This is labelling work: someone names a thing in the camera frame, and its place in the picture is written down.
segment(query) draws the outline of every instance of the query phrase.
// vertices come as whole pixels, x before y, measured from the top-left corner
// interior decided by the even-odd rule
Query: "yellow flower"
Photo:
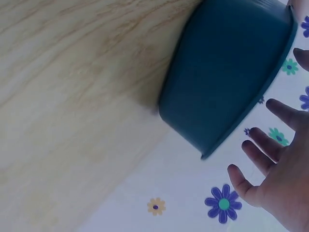
[[[156,199],[152,198],[148,205],[148,212],[152,213],[154,216],[157,214],[162,215],[162,211],[166,210],[165,201],[162,201],[159,197]]]

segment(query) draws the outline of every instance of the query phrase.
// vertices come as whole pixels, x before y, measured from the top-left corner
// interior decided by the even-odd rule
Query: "flower print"
[[[258,101],[259,104],[263,104],[265,102],[264,96],[261,97],[261,99]]]
[[[301,27],[305,29],[304,36],[308,38],[309,37],[309,17],[308,16],[305,17],[305,22],[301,24]]]
[[[268,133],[270,138],[273,138],[274,140],[276,140],[278,143],[282,144],[283,146],[287,146],[289,144],[289,141],[287,141],[284,138],[284,134],[282,134],[281,132],[278,131],[277,128],[269,128],[271,133]]]
[[[304,102],[304,104],[301,105],[301,108],[309,111],[309,86],[306,87],[306,95],[301,95],[299,99]]]
[[[162,215],[162,212],[166,210],[165,201],[162,201],[159,197],[156,199],[152,198],[147,204],[148,212],[152,213],[154,216]]]
[[[246,135],[247,135],[247,136],[249,136],[249,137],[250,137],[250,135],[249,135],[249,133],[250,133],[250,129],[249,129],[249,128],[245,128],[245,129],[244,129],[244,132],[246,133]]]
[[[298,71],[297,62],[294,62],[292,59],[285,60],[282,66],[282,71],[286,72],[288,75],[295,75],[296,71]]]
[[[208,212],[208,216],[215,218],[219,215],[221,224],[227,223],[227,217],[236,220],[237,213],[235,210],[242,208],[242,204],[235,201],[238,194],[235,191],[230,193],[230,186],[227,184],[223,185],[222,192],[217,187],[214,187],[211,189],[211,193],[214,198],[206,198],[205,200],[205,205],[212,207]]]

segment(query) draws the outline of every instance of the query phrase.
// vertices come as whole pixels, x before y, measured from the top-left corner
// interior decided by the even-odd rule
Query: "finger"
[[[295,48],[293,53],[299,65],[309,72],[309,50],[306,51],[300,48]]]
[[[241,147],[261,173],[267,176],[275,163],[249,140],[243,142]]]
[[[258,187],[253,186],[248,180],[246,180],[241,170],[236,165],[229,165],[227,171],[237,194],[248,204],[255,207],[260,207],[260,203],[257,198]]]
[[[307,15],[309,2],[307,0],[290,0],[288,5],[293,6],[297,21],[302,22]]]
[[[249,133],[250,137],[266,153],[266,155],[278,163],[283,146],[274,139],[269,138],[259,128],[252,128]]]
[[[288,125],[293,130],[298,130],[302,127],[303,121],[303,112],[291,108],[278,100],[269,99],[266,102],[266,107],[270,112],[272,112],[275,116],[280,118],[286,125]]]

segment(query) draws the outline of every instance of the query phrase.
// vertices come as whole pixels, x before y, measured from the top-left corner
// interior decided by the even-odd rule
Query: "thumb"
[[[295,48],[293,53],[299,65],[309,72],[309,50]]]

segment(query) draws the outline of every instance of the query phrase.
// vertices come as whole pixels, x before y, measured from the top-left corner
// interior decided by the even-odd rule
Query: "hand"
[[[308,0],[289,0],[288,4],[292,5],[294,8],[295,16],[298,22],[302,22],[306,17],[306,11],[309,8],[309,1]]]
[[[295,131],[289,146],[283,147],[258,128],[250,130],[251,141],[242,149],[265,175],[253,186],[235,165],[228,173],[236,192],[252,206],[271,213],[292,232],[309,231],[309,112],[295,110],[270,99],[267,108]]]
[[[294,56],[301,67],[309,72],[309,50],[294,49]]]

